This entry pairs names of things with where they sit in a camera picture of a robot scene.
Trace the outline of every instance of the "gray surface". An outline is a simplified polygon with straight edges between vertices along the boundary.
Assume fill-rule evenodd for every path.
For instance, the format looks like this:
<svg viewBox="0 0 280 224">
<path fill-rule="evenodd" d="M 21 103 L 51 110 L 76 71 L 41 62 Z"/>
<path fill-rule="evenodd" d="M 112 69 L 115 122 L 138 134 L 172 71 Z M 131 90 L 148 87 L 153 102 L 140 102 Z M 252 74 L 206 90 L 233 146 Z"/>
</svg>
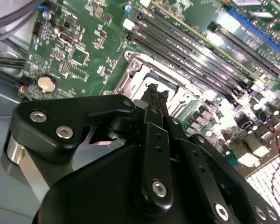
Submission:
<svg viewBox="0 0 280 224">
<path fill-rule="evenodd" d="M 0 114 L 11 114 L 16 104 L 0 97 Z M 0 159 L 9 119 L 0 119 Z M 31 224 L 39 203 L 30 187 L 10 177 L 0 162 L 0 224 Z"/>
<path fill-rule="evenodd" d="M 9 85 L 4 85 L 0 82 L 0 89 L 3 93 L 9 92 L 11 98 L 16 99 L 16 91 Z M 13 108 L 16 105 L 17 103 L 0 96 L 0 114 L 12 114 Z M 0 224 L 31 224 L 40 206 L 36 196 L 27 183 L 18 181 L 17 179 L 20 180 L 18 176 L 9 176 L 1 164 L 9 122 L 10 119 L 0 119 Z M 91 150 L 84 150 L 76 154 L 73 161 L 74 170 L 111 152 L 120 146 L 120 144 L 119 141 L 112 146 L 94 147 Z M 17 168 L 14 164 L 10 164 L 9 166 Z"/>
</svg>

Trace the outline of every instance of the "electrolytic capacitor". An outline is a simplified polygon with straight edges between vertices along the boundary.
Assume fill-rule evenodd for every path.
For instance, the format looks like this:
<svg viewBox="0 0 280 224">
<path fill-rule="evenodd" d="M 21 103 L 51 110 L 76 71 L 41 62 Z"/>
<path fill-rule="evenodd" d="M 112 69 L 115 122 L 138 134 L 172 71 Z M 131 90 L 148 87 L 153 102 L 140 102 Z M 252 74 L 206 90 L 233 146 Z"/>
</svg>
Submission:
<svg viewBox="0 0 280 224">
<path fill-rule="evenodd" d="M 229 155 L 230 154 L 230 150 L 229 150 L 229 148 L 227 147 L 227 145 L 223 145 L 223 152 L 224 152 L 224 154 L 225 155 Z"/>
<path fill-rule="evenodd" d="M 223 138 L 225 139 L 225 141 L 229 144 L 231 142 L 229 135 L 227 133 L 223 133 Z"/>
<path fill-rule="evenodd" d="M 213 134 L 213 132 L 208 127 L 205 127 L 204 129 L 202 129 L 202 134 L 205 137 L 210 137 Z"/>
<path fill-rule="evenodd" d="M 252 99 L 250 101 L 250 105 L 251 105 L 251 108 L 253 108 L 256 111 L 261 108 L 261 104 L 259 102 L 257 102 L 255 99 Z"/>
<path fill-rule="evenodd" d="M 260 93 L 257 93 L 255 95 L 255 98 L 260 102 L 261 104 L 265 104 L 267 102 L 267 99 Z"/>
<path fill-rule="evenodd" d="M 245 130 L 248 134 L 251 134 L 253 132 L 253 130 L 250 126 L 247 126 Z"/>
<path fill-rule="evenodd" d="M 212 127 L 214 128 L 215 131 L 220 130 L 220 125 L 217 123 L 216 119 L 211 119 L 210 120 L 210 124 L 212 125 Z"/>
<path fill-rule="evenodd" d="M 269 109 L 270 112 L 272 112 L 273 115 L 275 115 L 275 116 L 279 114 L 279 110 L 278 110 L 276 107 L 274 107 L 273 105 L 269 105 L 269 106 L 268 106 L 268 109 Z"/>
<path fill-rule="evenodd" d="M 221 124 L 224 124 L 224 123 L 227 122 L 226 117 L 225 117 L 220 111 L 218 111 L 218 112 L 216 113 L 216 115 L 218 116 L 219 121 L 221 122 Z"/>
</svg>

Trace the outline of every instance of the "screw hole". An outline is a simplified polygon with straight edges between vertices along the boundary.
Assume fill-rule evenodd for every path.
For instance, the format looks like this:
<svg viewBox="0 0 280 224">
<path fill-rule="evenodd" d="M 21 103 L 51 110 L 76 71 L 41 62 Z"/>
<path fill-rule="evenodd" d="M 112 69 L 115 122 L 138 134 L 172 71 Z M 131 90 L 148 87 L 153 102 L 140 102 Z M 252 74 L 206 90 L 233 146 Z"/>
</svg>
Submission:
<svg viewBox="0 0 280 224">
<path fill-rule="evenodd" d="M 203 166 L 199 166 L 200 170 L 205 173 L 205 168 Z"/>
<path fill-rule="evenodd" d="M 198 153 L 195 150 L 193 150 L 192 152 L 195 156 L 199 156 Z"/>
<path fill-rule="evenodd" d="M 159 146 L 157 146 L 155 149 L 156 149 L 159 153 L 162 152 L 162 149 L 161 149 L 161 147 L 159 147 Z"/>
</svg>

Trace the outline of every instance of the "white surface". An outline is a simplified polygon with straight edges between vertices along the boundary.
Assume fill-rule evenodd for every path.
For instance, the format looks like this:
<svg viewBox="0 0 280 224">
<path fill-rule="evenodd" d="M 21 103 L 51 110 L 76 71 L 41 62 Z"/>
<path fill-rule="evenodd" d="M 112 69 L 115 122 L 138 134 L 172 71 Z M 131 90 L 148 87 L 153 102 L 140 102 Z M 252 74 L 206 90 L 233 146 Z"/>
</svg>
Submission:
<svg viewBox="0 0 280 224">
<path fill-rule="evenodd" d="M 125 19 L 122 26 L 127 30 L 132 30 L 135 27 L 135 23 L 130 21 L 129 19 Z"/>
<path fill-rule="evenodd" d="M 140 0 L 140 3 L 146 8 L 149 6 L 150 2 L 151 0 Z"/>
</svg>

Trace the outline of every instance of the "integrated circuit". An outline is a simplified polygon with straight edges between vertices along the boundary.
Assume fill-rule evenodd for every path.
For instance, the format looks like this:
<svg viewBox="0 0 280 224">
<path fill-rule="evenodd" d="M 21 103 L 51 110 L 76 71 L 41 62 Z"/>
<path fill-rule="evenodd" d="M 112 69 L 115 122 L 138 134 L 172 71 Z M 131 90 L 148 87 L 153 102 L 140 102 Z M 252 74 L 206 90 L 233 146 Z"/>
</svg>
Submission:
<svg viewBox="0 0 280 224">
<path fill-rule="evenodd" d="M 105 23 L 109 25 L 112 22 L 112 16 L 110 14 L 106 14 L 104 20 Z"/>
<path fill-rule="evenodd" d="M 94 12 L 94 15 L 98 18 L 102 18 L 103 14 L 104 10 L 101 7 L 98 7 Z"/>
<path fill-rule="evenodd" d="M 75 48 L 71 53 L 71 60 L 79 65 L 84 65 L 89 58 L 89 54 L 81 49 Z"/>
</svg>

